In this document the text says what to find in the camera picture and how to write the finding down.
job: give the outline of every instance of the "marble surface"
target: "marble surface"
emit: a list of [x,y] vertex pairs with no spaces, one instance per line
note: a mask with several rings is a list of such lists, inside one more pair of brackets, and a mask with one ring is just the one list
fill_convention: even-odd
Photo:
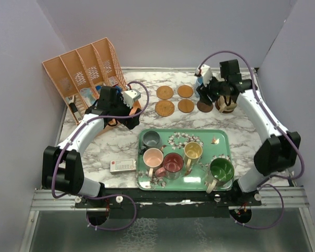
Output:
[[[249,74],[242,74],[243,78],[249,78]],[[203,113],[196,107],[198,98],[193,94],[190,99],[195,103],[195,109],[188,114],[178,110],[177,103],[182,98],[177,94],[177,88],[181,85],[193,86],[196,78],[192,72],[137,71],[125,72],[124,77],[127,82],[136,80],[146,85],[150,95],[149,105],[140,116],[140,124],[131,132],[120,125],[93,140],[82,156],[83,169],[87,178],[102,182],[106,187],[137,187],[135,172],[113,175],[110,173],[110,161],[136,159],[138,135],[142,130],[148,128],[224,130],[230,142],[235,178],[244,175],[254,165],[253,156],[261,145],[260,137],[251,121],[239,107],[230,114],[221,114],[215,108],[209,113]],[[159,101],[156,90],[163,85],[170,86],[174,90],[174,96],[170,100],[175,105],[175,112],[169,117],[161,117],[154,110],[155,104]],[[139,85],[132,87],[141,92],[140,103],[143,107],[146,103],[143,88]],[[65,139],[75,128],[74,119],[67,111],[60,140]],[[277,186],[288,185],[287,181],[278,178],[273,178],[270,182]]]

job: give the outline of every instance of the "tray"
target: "tray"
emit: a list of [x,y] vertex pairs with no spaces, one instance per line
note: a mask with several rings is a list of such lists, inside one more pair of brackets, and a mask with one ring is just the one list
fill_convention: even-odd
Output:
[[[187,142],[198,142],[203,146],[203,155],[200,161],[192,167],[190,174],[185,174],[185,167],[181,176],[176,180],[167,178],[157,178],[153,175],[148,177],[147,169],[143,162],[143,155],[140,155],[143,135],[147,131],[156,131],[163,144],[163,155],[168,153],[178,153],[184,156],[184,146]],[[206,191],[204,184],[206,169],[215,158],[222,157],[231,160],[231,153],[227,135],[222,130],[180,130],[180,129],[147,129],[139,134],[138,163],[136,166],[136,183],[138,187],[146,191]],[[215,191],[228,191],[232,187],[232,179]]]

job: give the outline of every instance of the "round wooden coaster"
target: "round wooden coaster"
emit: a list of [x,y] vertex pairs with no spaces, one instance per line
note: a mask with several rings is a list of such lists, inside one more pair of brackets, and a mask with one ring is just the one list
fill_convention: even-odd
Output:
[[183,99],[183,100],[179,101],[177,107],[183,113],[190,113],[191,111],[194,110],[195,105],[191,100]]
[[162,100],[167,100],[172,98],[174,95],[174,91],[171,87],[162,86],[159,87],[156,91],[156,96]]
[[155,105],[155,111],[162,117],[168,117],[175,111],[175,106],[171,101],[159,101]]
[[205,104],[204,102],[199,101],[197,103],[197,108],[201,112],[208,113],[214,108],[214,105],[211,104],[211,106],[209,106],[209,105]]
[[[219,104],[218,104],[218,100],[215,102],[215,107],[216,107],[216,109],[219,111],[220,110],[220,106],[219,106]],[[223,114],[230,114],[230,113],[232,113],[234,111],[234,109],[233,110],[224,110],[222,113]]]
[[194,90],[192,89],[192,87],[189,87],[187,85],[182,85],[178,88],[177,93],[179,96],[183,98],[189,98],[190,96],[193,95]]

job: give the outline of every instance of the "wooden organizer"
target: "wooden organizer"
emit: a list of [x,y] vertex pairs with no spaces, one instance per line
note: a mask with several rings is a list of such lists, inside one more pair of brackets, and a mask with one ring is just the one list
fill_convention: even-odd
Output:
[[[81,89],[90,88],[95,99],[99,98],[96,86],[114,86],[116,81],[122,90],[126,90],[117,54],[107,38],[46,60],[43,66],[68,108],[66,98],[75,96],[75,105],[82,115],[88,105],[79,92]],[[141,108],[138,101],[132,112],[137,108]],[[79,124],[72,112],[71,114],[76,124]]]

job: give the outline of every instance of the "gray wall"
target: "gray wall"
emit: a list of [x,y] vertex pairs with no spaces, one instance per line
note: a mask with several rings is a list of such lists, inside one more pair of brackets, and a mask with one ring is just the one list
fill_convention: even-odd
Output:
[[65,49],[35,0],[0,1],[0,251],[17,251],[64,107],[43,60]]
[[298,0],[261,65],[259,79],[268,106],[301,134],[306,188],[315,223],[315,0]]
[[122,66],[196,67],[230,49],[259,67],[295,0],[38,2],[68,48],[108,37]]

